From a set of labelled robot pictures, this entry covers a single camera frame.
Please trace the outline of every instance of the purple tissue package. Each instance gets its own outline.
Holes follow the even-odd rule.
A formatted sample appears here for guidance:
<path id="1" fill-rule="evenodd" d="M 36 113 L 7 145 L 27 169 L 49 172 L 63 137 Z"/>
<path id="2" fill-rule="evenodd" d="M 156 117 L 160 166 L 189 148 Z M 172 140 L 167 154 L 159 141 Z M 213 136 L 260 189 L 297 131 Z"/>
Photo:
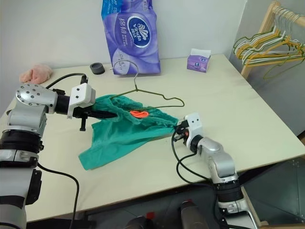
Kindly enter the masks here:
<path id="1" fill-rule="evenodd" d="M 187 69 L 206 73 L 211 57 L 210 50 L 192 49 L 187 58 Z"/>
<path id="2" fill-rule="evenodd" d="M 160 73 L 157 16 L 152 0 L 103 0 L 102 20 L 112 64 L 129 60 L 139 73 Z M 120 62 L 114 74 L 136 73 L 130 62 Z"/>

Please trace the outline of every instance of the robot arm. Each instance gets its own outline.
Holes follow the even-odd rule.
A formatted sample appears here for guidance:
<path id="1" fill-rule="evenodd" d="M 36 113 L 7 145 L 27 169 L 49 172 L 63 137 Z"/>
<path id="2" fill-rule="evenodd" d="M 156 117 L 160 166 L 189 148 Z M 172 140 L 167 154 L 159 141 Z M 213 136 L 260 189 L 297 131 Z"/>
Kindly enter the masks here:
<path id="1" fill-rule="evenodd" d="M 232 157 L 220 143 L 203 136 L 199 114 L 187 115 L 176 132 L 179 135 L 175 140 L 183 139 L 188 149 L 204 157 L 218 197 L 218 207 L 226 223 L 258 229 L 241 191 Z"/>
<path id="2" fill-rule="evenodd" d="M 73 87 L 71 97 L 62 90 L 49 90 L 37 84 L 22 84 L 16 91 L 16 106 L 9 112 L 7 128 L 0 139 L 0 229 L 25 229 L 25 205 L 39 197 L 41 171 L 36 170 L 46 113 L 81 118 L 85 130 L 88 116 L 112 118 L 116 114 L 92 110 L 95 90 L 83 76 Z"/>

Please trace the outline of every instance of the vinda logo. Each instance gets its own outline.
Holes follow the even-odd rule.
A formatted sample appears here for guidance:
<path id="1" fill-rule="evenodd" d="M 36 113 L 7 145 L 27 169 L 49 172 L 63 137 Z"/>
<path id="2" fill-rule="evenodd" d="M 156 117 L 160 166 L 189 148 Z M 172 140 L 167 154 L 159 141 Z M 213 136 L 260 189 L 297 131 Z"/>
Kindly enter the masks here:
<path id="1" fill-rule="evenodd" d="M 128 19 L 127 24 L 135 46 L 145 48 L 151 39 L 150 31 L 145 21 L 139 17 L 132 16 Z"/>

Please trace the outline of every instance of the black power cable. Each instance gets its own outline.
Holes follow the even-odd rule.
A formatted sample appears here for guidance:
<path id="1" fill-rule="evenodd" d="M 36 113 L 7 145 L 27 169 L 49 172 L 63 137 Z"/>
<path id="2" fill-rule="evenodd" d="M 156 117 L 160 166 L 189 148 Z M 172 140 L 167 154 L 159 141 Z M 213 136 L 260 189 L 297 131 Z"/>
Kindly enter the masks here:
<path id="1" fill-rule="evenodd" d="M 67 74 L 62 76 L 61 78 L 55 80 L 54 82 L 52 82 L 51 84 L 49 84 L 48 86 L 46 86 L 46 89 L 49 89 L 50 87 L 54 86 L 55 84 L 57 84 L 59 81 L 66 79 L 70 76 L 75 76 L 75 75 L 81 75 L 81 76 L 86 76 L 84 73 L 71 73 L 71 74 Z"/>
<path id="2" fill-rule="evenodd" d="M 175 147 L 174 147 L 174 136 L 176 134 L 176 131 L 174 131 L 173 135 L 172 135 L 172 149 L 173 149 L 173 153 L 175 155 L 175 158 L 177 159 L 177 165 L 176 165 L 176 172 L 178 174 L 178 176 L 183 180 L 185 181 L 186 183 L 190 184 L 190 185 L 195 185 L 195 186 L 202 186 L 202 187 L 209 187 L 209 188 L 212 188 L 213 189 L 213 192 L 214 192 L 214 203 L 213 203 L 213 217 L 214 217 L 214 220 L 218 223 L 218 225 L 220 227 L 224 227 L 224 228 L 231 228 L 231 229 L 250 229 L 250 228 L 246 228 L 246 227 L 242 227 L 242 226 L 237 226 L 237 225 L 228 225 L 228 224 L 225 224 L 223 222 L 221 222 L 220 219 L 217 218 L 217 214 L 216 214 L 216 204 L 217 204 L 217 193 L 216 193 L 216 190 L 211 182 L 211 179 L 209 178 L 206 178 L 202 175 L 199 175 L 199 177 L 201 178 L 204 178 L 206 180 L 208 180 L 210 182 L 210 184 L 202 184 L 202 183 L 194 183 L 194 182 L 191 182 L 187 179 L 185 179 L 181 173 L 179 172 L 179 165 L 181 165 L 182 167 L 184 167 L 187 171 L 191 172 L 192 174 L 195 174 L 197 175 L 197 173 L 195 173 L 194 171 L 192 171 L 191 169 L 187 168 L 183 163 L 182 161 L 187 159 L 187 158 L 190 158 L 192 156 L 195 156 L 197 153 L 193 153 L 193 154 L 190 154 L 190 155 L 187 155 L 187 156 L 184 156 L 183 158 L 179 159 L 179 157 L 177 156 L 177 153 L 176 153 L 176 150 L 175 150 Z"/>
<path id="3" fill-rule="evenodd" d="M 43 167 L 43 166 L 42 166 L 41 164 L 39 164 L 39 163 L 37 164 L 37 166 L 38 166 L 39 168 L 41 168 L 42 170 L 44 170 L 44 171 L 47 171 L 47 172 L 50 172 L 50 173 L 59 174 L 59 175 L 63 175 L 63 176 L 69 177 L 69 178 L 71 178 L 72 180 L 75 181 L 75 183 L 76 183 L 76 195 L 75 195 L 75 201 L 74 201 L 74 208 L 73 208 L 72 220 L 71 220 L 71 224 L 70 224 L 70 227 L 69 227 L 69 229 L 72 229 L 72 228 L 73 228 L 74 219 L 75 219 L 75 213 L 76 213 L 76 205 L 77 205 L 78 194 L 79 194 L 79 192 L 80 192 L 80 184 L 78 183 L 78 180 L 77 180 L 75 177 L 73 177 L 73 176 L 71 176 L 71 175 L 69 175 L 69 174 L 62 173 L 62 172 L 58 172 L 58 171 L 54 171 L 54 170 L 45 168 L 45 167 Z"/>

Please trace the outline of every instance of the orange clip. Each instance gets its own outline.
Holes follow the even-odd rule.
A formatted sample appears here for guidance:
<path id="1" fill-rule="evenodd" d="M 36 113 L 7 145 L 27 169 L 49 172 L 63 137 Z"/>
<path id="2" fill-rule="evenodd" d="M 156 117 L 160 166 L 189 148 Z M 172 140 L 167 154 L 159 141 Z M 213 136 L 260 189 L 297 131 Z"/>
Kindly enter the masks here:
<path id="1" fill-rule="evenodd" d="M 130 114 L 136 118 L 146 118 L 149 115 L 147 111 L 130 111 Z"/>

